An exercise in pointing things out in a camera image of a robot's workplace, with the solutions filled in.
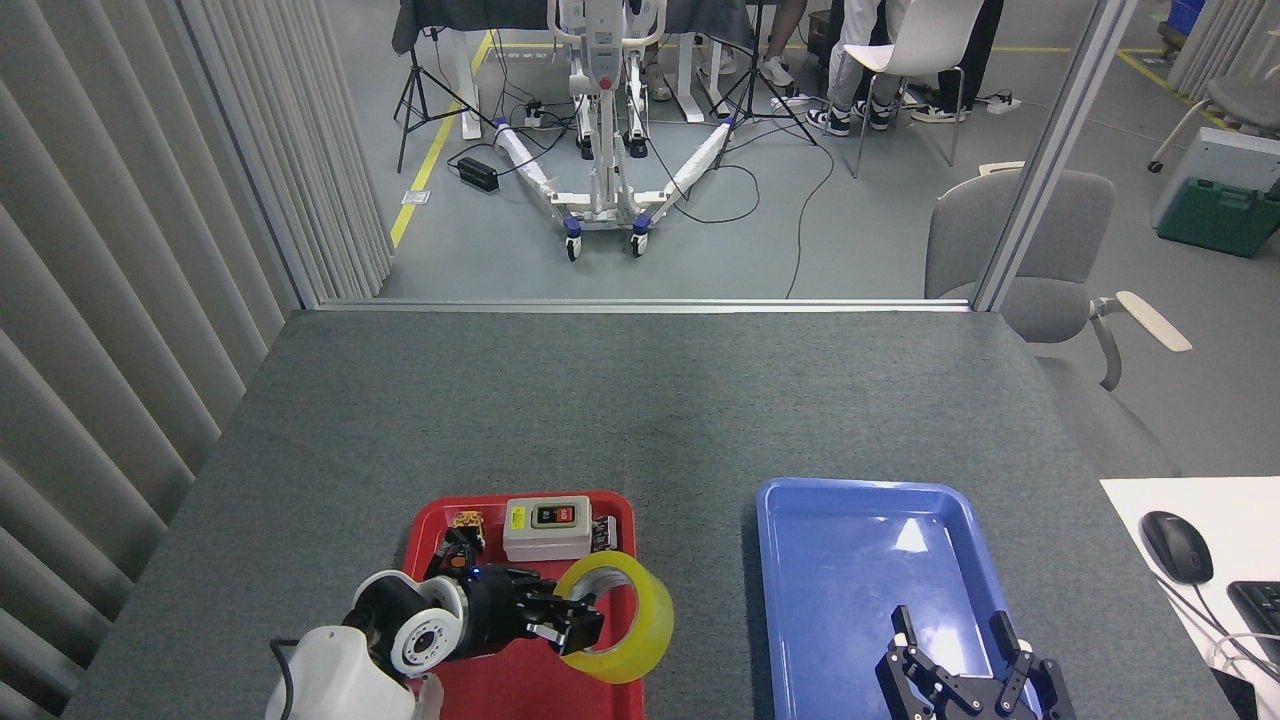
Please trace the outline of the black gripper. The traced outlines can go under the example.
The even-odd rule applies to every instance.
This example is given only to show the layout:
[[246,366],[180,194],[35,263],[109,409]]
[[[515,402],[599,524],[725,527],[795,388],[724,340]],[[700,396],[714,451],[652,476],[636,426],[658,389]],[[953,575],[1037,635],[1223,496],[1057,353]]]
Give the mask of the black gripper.
[[[472,566],[460,575],[466,597],[460,657],[500,652],[517,639],[541,638],[559,656],[591,648],[600,639],[605,615],[594,596],[571,600],[557,582],[538,571],[506,565]],[[535,616],[548,616],[535,621]]]

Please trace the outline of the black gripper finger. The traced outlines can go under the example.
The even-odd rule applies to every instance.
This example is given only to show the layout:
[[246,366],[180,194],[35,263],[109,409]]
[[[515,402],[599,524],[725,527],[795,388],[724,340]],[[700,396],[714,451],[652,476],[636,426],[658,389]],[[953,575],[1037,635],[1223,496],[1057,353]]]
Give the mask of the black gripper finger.
[[[991,703],[1001,719],[1075,719],[1062,666],[1056,659],[1041,657],[1030,643],[1019,638],[1010,616],[997,611],[989,620],[1001,657],[1007,664],[1007,676]],[[1021,701],[1027,683],[1034,689],[1042,715],[1038,717]]]
[[891,719],[945,719],[959,711],[978,719],[986,702],[961,679],[920,650],[906,605],[890,615],[893,637],[876,665],[876,679]]

